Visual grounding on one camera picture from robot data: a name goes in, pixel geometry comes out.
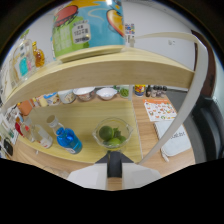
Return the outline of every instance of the jar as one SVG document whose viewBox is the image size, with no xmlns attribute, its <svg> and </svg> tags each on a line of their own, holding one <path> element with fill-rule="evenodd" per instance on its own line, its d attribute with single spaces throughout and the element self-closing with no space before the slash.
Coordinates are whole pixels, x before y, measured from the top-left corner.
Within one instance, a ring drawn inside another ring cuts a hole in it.
<svg viewBox="0 0 224 224">
<path fill-rule="evenodd" d="M 163 89 L 161 91 L 161 97 L 164 97 L 166 95 L 167 87 L 163 86 Z"/>
<path fill-rule="evenodd" d="M 162 86 L 158 86 L 156 97 L 161 97 Z"/>
<path fill-rule="evenodd" d="M 73 93 L 73 89 L 60 91 L 60 92 L 58 92 L 58 95 L 59 95 L 61 102 L 64 104 L 72 103 L 76 99 L 76 96 Z"/>
<path fill-rule="evenodd" d="M 158 86 L 153 86 L 152 92 L 151 92 L 151 97 L 156 97 L 157 90 L 158 90 Z"/>
<path fill-rule="evenodd" d="M 145 85 L 135 85 L 135 95 L 143 96 L 145 92 Z"/>
<path fill-rule="evenodd" d="M 57 92 L 44 95 L 44 99 L 47 101 L 49 106 L 58 105 L 61 102 Z"/>
</svg>

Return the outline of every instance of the shelf bracket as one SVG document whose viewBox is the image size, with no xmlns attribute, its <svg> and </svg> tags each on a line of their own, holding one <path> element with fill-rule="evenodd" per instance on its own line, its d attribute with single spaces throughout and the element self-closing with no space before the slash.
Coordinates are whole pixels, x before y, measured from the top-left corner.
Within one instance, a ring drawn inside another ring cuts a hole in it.
<svg viewBox="0 0 224 224">
<path fill-rule="evenodd" d="M 203 87 L 207 70 L 208 70 L 208 52 L 207 48 L 201 43 L 201 41 L 194 35 L 189 33 L 179 33 L 179 32 L 163 32 L 163 33 L 153 33 L 143 36 L 136 37 L 135 39 L 144 39 L 144 38 L 157 38 L 157 37 L 168 37 L 168 38 L 179 38 L 183 40 L 192 41 L 198 46 L 198 55 L 197 55 L 197 64 L 195 69 L 195 75 L 192 80 L 191 86 L 189 88 L 188 94 L 185 97 L 185 100 L 170 127 L 159 139 L 157 144 L 146 154 L 146 156 L 139 162 L 143 164 L 146 162 L 152 155 L 154 155 L 161 147 L 173 136 L 175 131 L 183 124 L 187 116 L 190 114 L 193 109 L 199 95 L 201 88 Z"/>
</svg>

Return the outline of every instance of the green vegetable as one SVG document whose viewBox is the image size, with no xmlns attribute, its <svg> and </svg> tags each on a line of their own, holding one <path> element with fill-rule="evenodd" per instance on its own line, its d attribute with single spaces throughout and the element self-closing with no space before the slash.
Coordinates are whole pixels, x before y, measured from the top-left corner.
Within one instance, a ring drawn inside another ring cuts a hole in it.
<svg viewBox="0 0 224 224">
<path fill-rule="evenodd" d="M 129 94 L 129 90 L 128 89 L 121 89 L 120 90 L 120 94 L 124 97 L 127 97 Z"/>
</svg>

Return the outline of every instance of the white bowl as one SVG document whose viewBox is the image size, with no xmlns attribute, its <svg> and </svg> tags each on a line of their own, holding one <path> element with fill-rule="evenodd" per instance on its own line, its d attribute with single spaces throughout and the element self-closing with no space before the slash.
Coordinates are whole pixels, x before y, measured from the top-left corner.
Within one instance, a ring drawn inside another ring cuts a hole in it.
<svg viewBox="0 0 224 224">
<path fill-rule="evenodd" d="M 104 100 L 110 100 L 115 94 L 117 94 L 117 90 L 113 88 L 102 88 L 98 90 L 96 94 Z"/>
<path fill-rule="evenodd" d="M 73 93 L 77 95 L 83 101 L 89 101 L 94 95 L 95 87 L 85 87 L 79 89 L 73 89 Z"/>
</svg>

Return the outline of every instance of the sticker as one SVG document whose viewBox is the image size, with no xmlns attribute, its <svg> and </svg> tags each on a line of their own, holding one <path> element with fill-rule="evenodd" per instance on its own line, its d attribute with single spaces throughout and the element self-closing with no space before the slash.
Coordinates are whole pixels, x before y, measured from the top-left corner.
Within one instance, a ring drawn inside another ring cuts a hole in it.
<svg viewBox="0 0 224 224">
<path fill-rule="evenodd" d="M 86 43 L 91 40 L 90 25 L 87 22 L 88 20 L 82 20 L 74 23 L 72 37 L 75 44 Z"/>
</svg>

